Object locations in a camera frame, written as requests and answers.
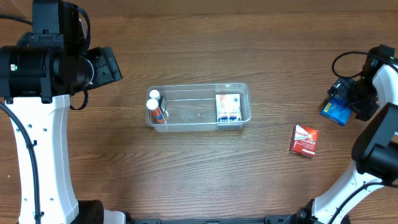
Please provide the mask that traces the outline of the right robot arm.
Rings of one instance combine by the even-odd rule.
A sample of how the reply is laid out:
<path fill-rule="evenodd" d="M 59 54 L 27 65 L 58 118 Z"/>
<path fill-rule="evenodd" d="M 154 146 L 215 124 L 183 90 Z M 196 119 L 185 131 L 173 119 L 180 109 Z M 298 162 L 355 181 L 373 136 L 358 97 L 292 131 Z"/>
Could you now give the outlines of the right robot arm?
<path fill-rule="evenodd" d="M 323 109 L 331 120 L 345 110 L 369 124 L 358 136 L 345 173 L 321 196 L 279 223 L 349 223 L 348 213 L 372 192 L 394 187 L 397 180 L 397 57 L 379 45 L 363 52 L 362 70 L 350 77 L 338 75 L 328 90 Z"/>

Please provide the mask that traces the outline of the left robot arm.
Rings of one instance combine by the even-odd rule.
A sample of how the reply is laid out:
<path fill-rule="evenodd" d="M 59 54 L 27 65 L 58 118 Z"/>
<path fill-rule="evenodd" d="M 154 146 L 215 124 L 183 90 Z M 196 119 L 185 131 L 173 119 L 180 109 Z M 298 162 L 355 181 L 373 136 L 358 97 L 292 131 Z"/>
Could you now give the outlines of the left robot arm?
<path fill-rule="evenodd" d="M 19 223 L 126 223 L 99 200 L 78 200 L 70 175 L 70 98 L 122 79 L 109 47 L 91 48 L 87 13 L 34 1 L 32 31 L 1 49 L 1 109 L 10 117 L 21 179 Z"/>

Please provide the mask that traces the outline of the red Panadol box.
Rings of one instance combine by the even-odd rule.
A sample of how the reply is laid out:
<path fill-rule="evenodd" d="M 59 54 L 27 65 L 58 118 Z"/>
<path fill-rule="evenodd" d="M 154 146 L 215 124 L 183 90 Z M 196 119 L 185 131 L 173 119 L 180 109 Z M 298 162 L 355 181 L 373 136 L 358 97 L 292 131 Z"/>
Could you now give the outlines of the red Panadol box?
<path fill-rule="evenodd" d="M 318 142 L 318 130 L 296 124 L 292 131 L 289 152 L 314 157 Z"/>

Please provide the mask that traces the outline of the orange tube white cap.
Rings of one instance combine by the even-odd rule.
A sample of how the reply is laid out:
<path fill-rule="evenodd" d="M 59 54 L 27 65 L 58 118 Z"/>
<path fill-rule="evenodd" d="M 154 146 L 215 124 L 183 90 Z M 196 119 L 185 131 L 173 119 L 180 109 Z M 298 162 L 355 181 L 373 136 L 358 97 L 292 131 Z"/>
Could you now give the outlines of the orange tube white cap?
<path fill-rule="evenodd" d="M 149 100 L 147 100 L 146 107 L 151 112 L 151 114 L 153 116 L 153 120 L 156 123 L 159 123 L 159 124 L 165 123 L 165 118 L 163 116 L 163 112 L 159 106 L 159 102 L 156 99 L 150 98 Z"/>

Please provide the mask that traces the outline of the white blue plaster box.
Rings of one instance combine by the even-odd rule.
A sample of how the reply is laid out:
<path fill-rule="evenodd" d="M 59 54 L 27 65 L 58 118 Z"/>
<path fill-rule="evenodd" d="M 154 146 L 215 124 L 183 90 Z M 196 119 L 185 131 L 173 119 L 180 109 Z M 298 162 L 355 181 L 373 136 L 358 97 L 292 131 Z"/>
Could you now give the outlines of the white blue plaster box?
<path fill-rule="evenodd" d="M 217 122 L 230 123 L 242 120 L 240 94 L 218 94 L 215 100 Z"/>

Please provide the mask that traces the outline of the dark bottle white cap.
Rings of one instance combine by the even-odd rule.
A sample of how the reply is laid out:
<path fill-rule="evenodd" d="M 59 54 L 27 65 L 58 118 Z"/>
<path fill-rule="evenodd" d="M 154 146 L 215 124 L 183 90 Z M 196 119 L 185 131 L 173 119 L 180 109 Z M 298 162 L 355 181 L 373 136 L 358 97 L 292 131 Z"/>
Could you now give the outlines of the dark bottle white cap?
<path fill-rule="evenodd" d="M 164 97 L 161 95 L 161 93 L 158 90 L 151 90 L 149 92 L 149 96 L 150 98 L 156 99 L 159 103 L 159 108 L 162 111 L 162 115 L 164 116 L 164 118 L 168 118 L 169 114 L 166 110 L 166 101 L 164 99 Z"/>

